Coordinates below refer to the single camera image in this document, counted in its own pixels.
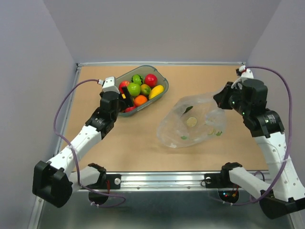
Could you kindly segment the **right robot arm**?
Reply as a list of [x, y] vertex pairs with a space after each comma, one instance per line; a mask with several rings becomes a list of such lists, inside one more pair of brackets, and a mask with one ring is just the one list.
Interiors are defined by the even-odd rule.
[[272, 183], [260, 180], [234, 162], [223, 165], [208, 187], [225, 188], [235, 184], [259, 202], [269, 219], [276, 219], [305, 208], [305, 187], [288, 155], [281, 118], [266, 107], [267, 92], [262, 81], [246, 79], [227, 82], [213, 99], [219, 108], [235, 110], [242, 116], [243, 124], [264, 155]]

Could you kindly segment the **green fruit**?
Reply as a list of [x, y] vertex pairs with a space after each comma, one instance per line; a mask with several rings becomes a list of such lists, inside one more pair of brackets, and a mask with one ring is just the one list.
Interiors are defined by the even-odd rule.
[[133, 97], [137, 97], [141, 93], [141, 86], [137, 83], [129, 83], [127, 86], [129, 94]]

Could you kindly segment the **clear plastic bag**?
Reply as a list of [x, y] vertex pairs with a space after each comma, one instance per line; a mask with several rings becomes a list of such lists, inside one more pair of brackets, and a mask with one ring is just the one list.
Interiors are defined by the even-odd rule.
[[226, 116], [213, 99], [215, 94], [180, 98], [157, 128], [159, 141], [170, 148], [182, 148], [221, 136], [226, 129]]

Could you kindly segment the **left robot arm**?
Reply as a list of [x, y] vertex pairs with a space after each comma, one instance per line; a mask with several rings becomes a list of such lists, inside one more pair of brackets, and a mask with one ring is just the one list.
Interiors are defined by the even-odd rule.
[[103, 90], [100, 106], [93, 112], [77, 136], [67, 146], [47, 162], [40, 161], [34, 167], [32, 192], [57, 208], [63, 207], [73, 192], [83, 188], [104, 187], [101, 203], [103, 207], [110, 194], [110, 182], [106, 169], [91, 163], [79, 169], [79, 161], [89, 150], [102, 141], [113, 129], [120, 112], [133, 106], [132, 97], [126, 87], [119, 91]]

